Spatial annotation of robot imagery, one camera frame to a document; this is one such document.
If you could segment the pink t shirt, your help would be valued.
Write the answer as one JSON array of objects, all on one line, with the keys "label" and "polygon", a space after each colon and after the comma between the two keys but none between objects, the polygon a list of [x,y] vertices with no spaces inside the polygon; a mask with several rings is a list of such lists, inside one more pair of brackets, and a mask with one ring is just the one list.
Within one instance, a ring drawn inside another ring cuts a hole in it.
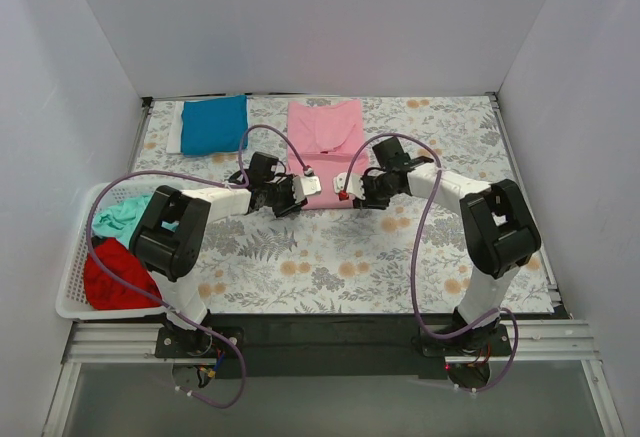
[{"label": "pink t shirt", "polygon": [[288,151],[288,169],[300,175],[302,164],[319,177],[322,192],[308,199],[307,210],[348,209],[341,201],[333,179],[352,167],[361,174],[370,167],[369,155],[360,146],[365,142],[362,103],[343,101],[327,106],[288,105],[287,137],[294,147]]}]

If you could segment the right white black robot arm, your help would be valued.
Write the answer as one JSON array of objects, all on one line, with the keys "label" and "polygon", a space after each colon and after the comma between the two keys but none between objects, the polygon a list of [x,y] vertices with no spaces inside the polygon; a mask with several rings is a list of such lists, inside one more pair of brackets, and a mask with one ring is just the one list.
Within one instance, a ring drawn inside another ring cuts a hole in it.
[{"label": "right white black robot arm", "polygon": [[504,297],[542,239],[516,182],[490,183],[447,170],[433,149],[412,157],[402,146],[405,139],[399,133],[369,139],[376,166],[336,176],[335,192],[358,209],[384,210],[393,197],[407,195],[425,200],[427,208],[439,205],[459,216],[472,262],[469,286],[447,327],[435,331],[424,321],[418,325],[426,341],[475,354],[506,314]]}]

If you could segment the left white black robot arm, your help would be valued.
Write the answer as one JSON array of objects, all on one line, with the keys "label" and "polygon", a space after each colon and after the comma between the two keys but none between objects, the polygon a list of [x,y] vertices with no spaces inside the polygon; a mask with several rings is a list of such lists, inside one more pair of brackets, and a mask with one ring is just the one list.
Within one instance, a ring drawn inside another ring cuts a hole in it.
[{"label": "left white black robot arm", "polygon": [[248,169],[220,186],[179,190],[162,185],[132,234],[129,251],[150,273],[165,303],[169,338],[189,356],[208,356],[218,342],[204,326],[209,311],[193,275],[207,226],[264,207],[287,216],[321,189],[313,173],[279,172],[278,164],[278,158],[256,152]]}]

